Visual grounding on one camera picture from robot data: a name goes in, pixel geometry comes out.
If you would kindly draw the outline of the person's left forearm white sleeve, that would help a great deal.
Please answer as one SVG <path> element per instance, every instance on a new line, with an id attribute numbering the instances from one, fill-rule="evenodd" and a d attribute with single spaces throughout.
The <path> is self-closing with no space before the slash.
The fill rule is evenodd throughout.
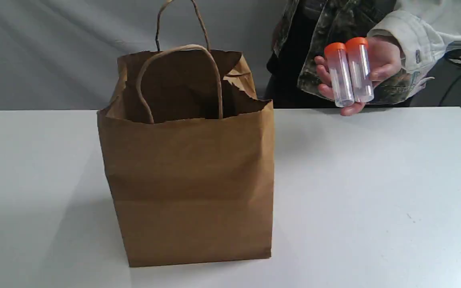
<path id="1" fill-rule="evenodd" d="M 368 36 L 394 38 L 404 55 L 402 68 L 418 73 L 416 83 L 425 84 L 427 73 L 461 41 L 461 0 L 398 0 Z"/>

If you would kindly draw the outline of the person's left hand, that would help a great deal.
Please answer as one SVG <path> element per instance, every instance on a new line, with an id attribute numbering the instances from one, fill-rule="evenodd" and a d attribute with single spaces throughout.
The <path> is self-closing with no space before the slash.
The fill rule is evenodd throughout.
<path id="1" fill-rule="evenodd" d="M 395 38 L 375 35 L 366 37 L 369 44 L 370 80 L 376 88 L 390 77 L 397 74 L 402 67 L 402 51 Z M 317 75 L 321 81 L 318 85 L 320 95 L 333 100 L 331 76 L 327 71 L 327 61 L 322 56 L 315 57 Z"/>

